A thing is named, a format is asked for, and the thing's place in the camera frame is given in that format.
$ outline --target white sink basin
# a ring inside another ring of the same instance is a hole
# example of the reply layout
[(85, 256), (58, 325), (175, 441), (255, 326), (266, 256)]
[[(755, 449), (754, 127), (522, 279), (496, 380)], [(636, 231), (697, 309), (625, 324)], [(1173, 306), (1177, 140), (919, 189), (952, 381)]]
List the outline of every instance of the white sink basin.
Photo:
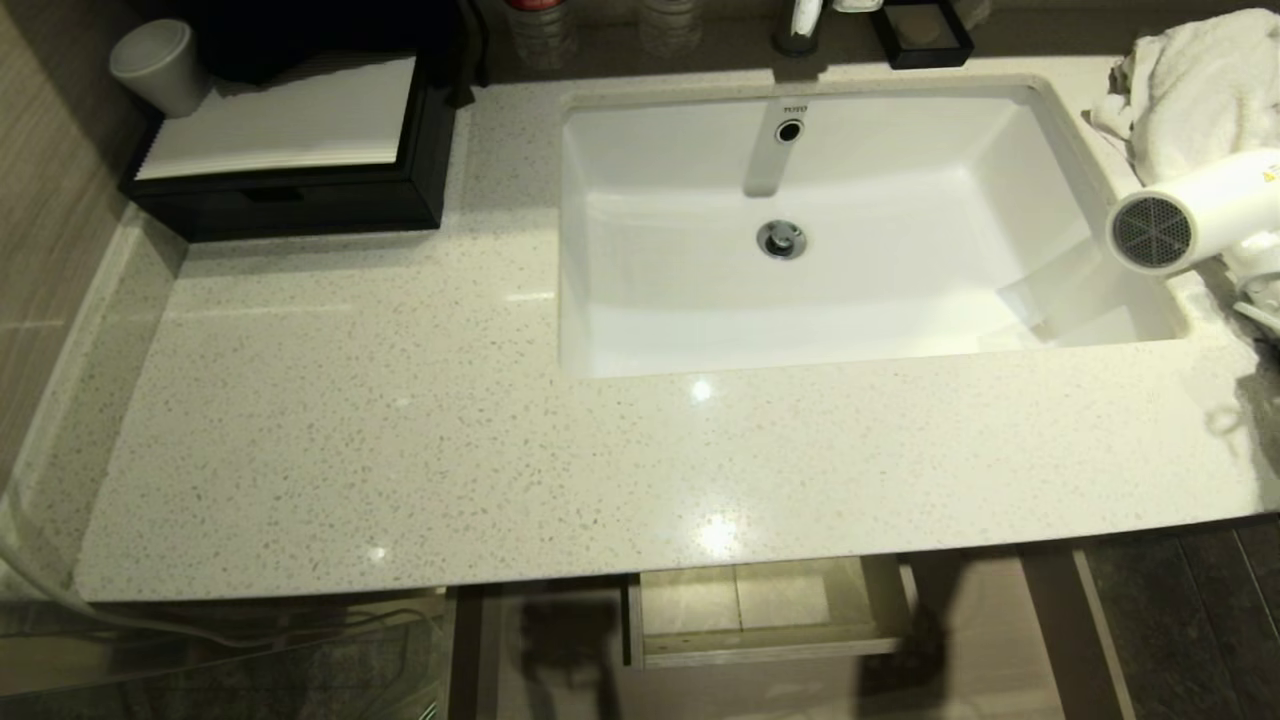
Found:
[[(808, 110), (780, 150), (786, 105)], [(575, 110), (561, 364), (620, 377), (1176, 337), (1164, 286), (1097, 249), (1106, 209), (1064, 127), (1027, 87)], [(746, 195), (749, 167), (776, 173), (772, 196)], [(776, 219), (803, 254), (758, 246)]]

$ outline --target white towel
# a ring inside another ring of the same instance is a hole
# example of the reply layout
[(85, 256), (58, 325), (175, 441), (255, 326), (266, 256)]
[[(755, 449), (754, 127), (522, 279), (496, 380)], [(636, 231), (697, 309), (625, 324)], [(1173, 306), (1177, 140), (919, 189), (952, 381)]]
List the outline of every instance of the white towel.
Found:
[(1089, 122), (1125, 141), (1144, 184), (1280, 146), (1280, 15), (1240, 10), (1143, 37)]

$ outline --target countertop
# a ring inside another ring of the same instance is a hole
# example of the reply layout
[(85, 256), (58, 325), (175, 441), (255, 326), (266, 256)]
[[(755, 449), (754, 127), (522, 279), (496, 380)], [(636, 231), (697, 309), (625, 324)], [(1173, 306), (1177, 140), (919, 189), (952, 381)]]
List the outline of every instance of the countertop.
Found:
[(1038, 83), (1117, 193), (1137, 181), (1080, 118), (1114, 60), (479, 91), (458, 115), (439, 231), (191, 249), (77, 588), (92, 601), (333, 593), (1011, 543), (1277, 507), (1265, 442), (1276, 384), (1208, 291), (1212, 273), (1170, 281), (1188, 319), (1171, 341), (620, 379), (558, 366), (567, 108)]

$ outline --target black soap dish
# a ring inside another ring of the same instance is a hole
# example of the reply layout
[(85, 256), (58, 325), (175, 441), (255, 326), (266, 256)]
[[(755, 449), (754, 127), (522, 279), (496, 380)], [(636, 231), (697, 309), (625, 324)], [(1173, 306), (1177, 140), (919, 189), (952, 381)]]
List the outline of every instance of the black soap dish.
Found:
[(895, 70), (959, 68), (973, 53), (973, 38), (947, 0), (884, 0), (872, 26)]

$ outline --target open drawer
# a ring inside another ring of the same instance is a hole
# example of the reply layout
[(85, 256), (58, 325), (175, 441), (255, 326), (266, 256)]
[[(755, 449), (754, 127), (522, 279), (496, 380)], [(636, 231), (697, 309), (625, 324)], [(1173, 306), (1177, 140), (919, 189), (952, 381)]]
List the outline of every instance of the open drawer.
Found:
[(893, 555), (630, 575), (623, 660), (680, 667), (893, 652), (915, 583)]

